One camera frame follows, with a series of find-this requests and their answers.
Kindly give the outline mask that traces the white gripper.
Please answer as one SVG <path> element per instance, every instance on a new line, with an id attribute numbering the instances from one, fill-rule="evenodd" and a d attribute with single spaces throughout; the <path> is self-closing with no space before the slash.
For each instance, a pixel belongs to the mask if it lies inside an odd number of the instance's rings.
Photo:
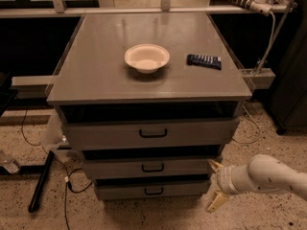
<path id="1" fill-rule="evenodd" d="M 217 173 L 217 183 L 221 190 L 214 192 L 213 198 L 205 209 L 207 213 L 216 212 L 229 201 L 230 196 L 252 191 L 253 184 L 247 165 L 224 167 L 223 164 L 213 159 L 209 159 L 208 164 Z"/>

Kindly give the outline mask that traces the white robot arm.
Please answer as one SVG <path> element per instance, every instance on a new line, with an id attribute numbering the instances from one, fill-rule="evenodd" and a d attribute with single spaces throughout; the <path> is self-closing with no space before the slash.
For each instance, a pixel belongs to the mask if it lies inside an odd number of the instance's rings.
<path id="1" fill-rule="evenodd" d="M 219 187 L 206 208 L 208 213 L 217 211 L 232 196 L 243 193 L 289 192 L 307 200 L 307 173 L 298 172 L 267 154 L 257 154 L 239 166 L 224 166 L 212 159 L 208 163 Z"/>

